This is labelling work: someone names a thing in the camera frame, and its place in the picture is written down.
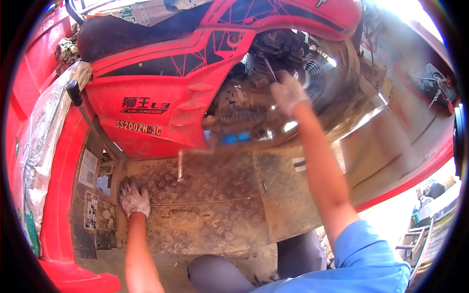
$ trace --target label sticker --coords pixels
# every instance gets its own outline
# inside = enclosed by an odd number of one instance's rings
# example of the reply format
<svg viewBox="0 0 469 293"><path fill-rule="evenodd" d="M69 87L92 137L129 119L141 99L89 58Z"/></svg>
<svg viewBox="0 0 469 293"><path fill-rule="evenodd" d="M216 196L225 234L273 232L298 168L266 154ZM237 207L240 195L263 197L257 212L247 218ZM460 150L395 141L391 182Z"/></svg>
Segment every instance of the label sticker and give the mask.
<svg viewBox="0 0 469 293"><path fill-rule="evenodd" d="M295 167L295 171L301 172L306 171L306 164L304 162L304 157L294 158L292 159L293 167Z"/></svg>
<svg viewBox="0 0 469 293"><path fill-rule="evenodd" d="M98 209L98 196L86 193L85 228L96 229L96 211Z"/></svg>
<svg viewBox="0 0 469 293"><path fill-rule="evenodd" d="M82 166L80 167L80 175L78 176L78 182L94 188L94 175L96 174L96 167L98 164L98 158L95 157L89 150L85 149L82 159Z"/></svg>
<svg viewBox="0 0 469 293"><path fill-rule="evenodd" d="M152 102L150 98L124 97L121 113L163 114L170 103Z"/></svg>
<svg viewBox="0 0 469 293"><path fill-rule="evenodd" d="M132 130L141 133L147 133L152 135L161 135L161 127L146 125L142 123L130 122L125 120L116 119L116 128Z"/></svg>

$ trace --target gloved hand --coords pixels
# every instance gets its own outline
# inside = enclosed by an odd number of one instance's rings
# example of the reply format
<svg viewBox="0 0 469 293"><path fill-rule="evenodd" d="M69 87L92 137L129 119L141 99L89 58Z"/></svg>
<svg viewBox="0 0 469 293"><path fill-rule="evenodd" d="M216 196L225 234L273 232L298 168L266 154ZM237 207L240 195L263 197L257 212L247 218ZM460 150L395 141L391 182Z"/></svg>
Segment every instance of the gloved hand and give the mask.
<svg viewBox="0 0 469 293"><path fill-rule="evenodd" d="M148 218L150 214L148 187L143 184L139 191L135 176L125 177L119 185L119 201L127 215L127 219L131 213L135 212L145 214Z"/></svg>
<svg viewBox="0 0 469 293"><path fill-rule="evenodd" d="M303 90L303 86L296 78L286 70L275 72L275 76L280 83L273 83L270 92L279 105L280 109L288 116L292 117L293 109L302 101L310 101Z"/></svg>

